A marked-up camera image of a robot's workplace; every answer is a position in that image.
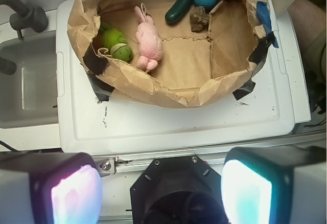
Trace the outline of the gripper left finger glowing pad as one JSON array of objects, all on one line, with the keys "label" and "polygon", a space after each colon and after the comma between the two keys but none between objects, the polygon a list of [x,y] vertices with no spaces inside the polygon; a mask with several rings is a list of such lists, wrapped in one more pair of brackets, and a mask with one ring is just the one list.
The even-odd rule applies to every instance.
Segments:
[{"label": "gripper left finger glowing pad", "polygon": [[87,153],[1,153],[1,223],[97,223],[102,195]]}]

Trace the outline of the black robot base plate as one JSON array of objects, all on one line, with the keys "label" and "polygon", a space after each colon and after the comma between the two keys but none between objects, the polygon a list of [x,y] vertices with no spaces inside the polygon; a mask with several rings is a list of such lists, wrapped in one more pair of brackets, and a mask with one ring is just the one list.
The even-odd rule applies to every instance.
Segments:
[{"label": "black robot base plate", "polygon": [[228,223],[221,175],[196,155],[154,159],[130,187],[133,223]]}]

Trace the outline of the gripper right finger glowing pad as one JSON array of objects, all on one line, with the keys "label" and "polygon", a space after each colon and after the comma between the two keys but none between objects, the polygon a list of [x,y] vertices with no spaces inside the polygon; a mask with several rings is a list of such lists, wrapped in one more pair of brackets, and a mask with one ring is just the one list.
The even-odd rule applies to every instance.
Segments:
[{"label": "gripper right finger glowing pad", "polygon": [[326,149],[232,148],[221,194],[231,223],[326,223]]}]

